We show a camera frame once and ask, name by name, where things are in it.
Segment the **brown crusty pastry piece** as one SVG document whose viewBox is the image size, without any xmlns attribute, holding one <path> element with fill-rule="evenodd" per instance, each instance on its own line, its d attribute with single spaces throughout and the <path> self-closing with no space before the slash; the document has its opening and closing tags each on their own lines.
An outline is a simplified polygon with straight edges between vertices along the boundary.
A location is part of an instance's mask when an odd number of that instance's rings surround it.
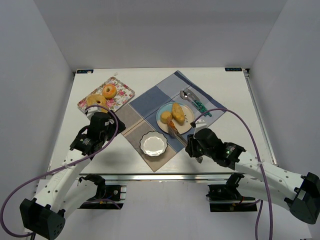
<svg viewBox="0 0 320 240">
<path fill-rule="evenodd" d="M 168 121 L 167 121 L 167 127 L 168 127 L 168 133 L 169 133 L 171 136 L 174 137 L 176 134 L 179 133 L 172 120 L 168 120 Z"/>
</svg>

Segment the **oblong golden bread roll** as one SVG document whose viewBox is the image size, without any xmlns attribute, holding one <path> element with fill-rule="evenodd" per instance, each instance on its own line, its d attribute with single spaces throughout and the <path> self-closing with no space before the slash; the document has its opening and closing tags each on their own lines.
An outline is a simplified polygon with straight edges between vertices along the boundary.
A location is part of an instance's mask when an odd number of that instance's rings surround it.
<svg viewBox="0 0 320 240">
<path fill-rule="evenodd" d="M 185 114 L 183 112 L 182 107 L 178 103 L 175 102 L 175 103 L 172 104 L 171 114 L 172 114 L 172 117 L 180 125 L 184 124 L 184 122 L 185 122 Z"/>
</svg>

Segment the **small round bun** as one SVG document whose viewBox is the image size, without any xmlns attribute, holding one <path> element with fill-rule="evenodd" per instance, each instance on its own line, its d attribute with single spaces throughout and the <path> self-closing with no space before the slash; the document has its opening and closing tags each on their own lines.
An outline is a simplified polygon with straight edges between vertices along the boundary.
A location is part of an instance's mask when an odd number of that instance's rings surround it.
<svg viewBox="0 0 320 240">
<path fill-rule="evenodd" d="M 167 120 L 172 118 L 172 113 L 170 111 L 163 111 L 160 115 L 160 121 L 163 124 L 167 124 Z"/>
</svg>

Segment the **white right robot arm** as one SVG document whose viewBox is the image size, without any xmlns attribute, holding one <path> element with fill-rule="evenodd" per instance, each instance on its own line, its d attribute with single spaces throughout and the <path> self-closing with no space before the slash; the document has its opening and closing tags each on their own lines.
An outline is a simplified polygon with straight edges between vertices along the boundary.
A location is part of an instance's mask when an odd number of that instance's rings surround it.
<svg viewBox="0 0 320 240">
<path fill-rule="evenodd" d="M 187 136 L 190 157 L 206 156 L 219 166 L 250 175 L 237 182 L 242 196 L 253 197 L 287 209 L 300 221 L 314 225 L 320 215 L 320 178 L 290 172 L 268 162 L 259 162 L 242 146 L 222 142 L 209 128 Z"/>
</svg>

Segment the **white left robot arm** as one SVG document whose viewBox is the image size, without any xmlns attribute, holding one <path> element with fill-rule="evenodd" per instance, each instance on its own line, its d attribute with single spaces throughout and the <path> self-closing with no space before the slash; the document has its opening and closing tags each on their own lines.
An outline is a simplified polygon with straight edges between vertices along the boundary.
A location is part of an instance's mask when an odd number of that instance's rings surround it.
<svg viewBox="0 0 320 240">
<path fill-rule="evenodd" d="M 106 194 L 105 179 L 96 174 L 85 177 L 79 174 L 94 154 L 125 128 L 113 111 L 93 113 L 89 125 L 71 143 L 62 169 L 53 174 L 33 199 L 24 199 L 20 204 L 24 227 L 47 240 L 55 240 L 76 209 L 87 200 L 102 199 Z"/>
</svg>

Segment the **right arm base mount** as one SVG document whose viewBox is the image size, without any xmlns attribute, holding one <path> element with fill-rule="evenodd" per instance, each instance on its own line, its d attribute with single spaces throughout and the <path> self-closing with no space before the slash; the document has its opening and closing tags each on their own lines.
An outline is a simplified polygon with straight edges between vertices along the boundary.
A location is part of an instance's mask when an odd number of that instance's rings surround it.
<svg viewBox="0 0 320 240">
<path fill-rule="evenodd" d="M 239 193 L 240 173 L 232 173 L 226 183 L 208 185 L 206 198 L 209 201 L 211 213 L 256 212 L 257 200 L 254 197 L 243 196 Z"/>
</svg>

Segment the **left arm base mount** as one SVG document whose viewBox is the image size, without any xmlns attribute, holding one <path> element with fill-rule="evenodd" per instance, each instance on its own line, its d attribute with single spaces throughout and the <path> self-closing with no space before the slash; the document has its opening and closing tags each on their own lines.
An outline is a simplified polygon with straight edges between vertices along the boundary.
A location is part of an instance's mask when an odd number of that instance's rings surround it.
<svg viewBox="0 0 320 240">
<path fill-rule="evenodd" d="M 96 194 L 84 202 L 79 209 L 86 210 L 121 210 L 126 199 L 127 186 L 107 182 L 102 176 L 89 174 L 81 176 L 78 185 L 84 181 L 93 182 L 96 188 Z"/>
</svg>

